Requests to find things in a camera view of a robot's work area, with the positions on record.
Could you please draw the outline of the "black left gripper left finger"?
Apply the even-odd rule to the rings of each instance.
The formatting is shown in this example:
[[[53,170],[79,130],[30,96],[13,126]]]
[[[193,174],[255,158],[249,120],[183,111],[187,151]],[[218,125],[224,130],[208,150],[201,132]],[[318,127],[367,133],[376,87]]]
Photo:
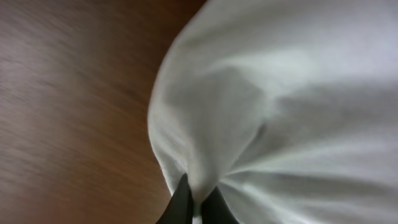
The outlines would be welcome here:
[[[165,211],[156,224],[192,224],[193,197],[187,174],[182,175]]]

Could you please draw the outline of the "white t-shirt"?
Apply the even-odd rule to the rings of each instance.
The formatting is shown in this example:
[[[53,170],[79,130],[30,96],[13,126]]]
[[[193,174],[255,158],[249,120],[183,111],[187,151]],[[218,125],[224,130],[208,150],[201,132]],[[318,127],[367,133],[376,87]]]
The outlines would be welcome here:
[[[167,187],[241,223],[397,223],[397,0],[207,1],[149,105]]]

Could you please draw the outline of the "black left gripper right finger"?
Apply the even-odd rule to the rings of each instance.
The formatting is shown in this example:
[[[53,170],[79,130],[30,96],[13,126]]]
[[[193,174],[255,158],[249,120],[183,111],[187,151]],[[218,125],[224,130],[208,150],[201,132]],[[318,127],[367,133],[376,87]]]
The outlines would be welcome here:
[[[218,187],[201,204],[202,224],[239,224]]]

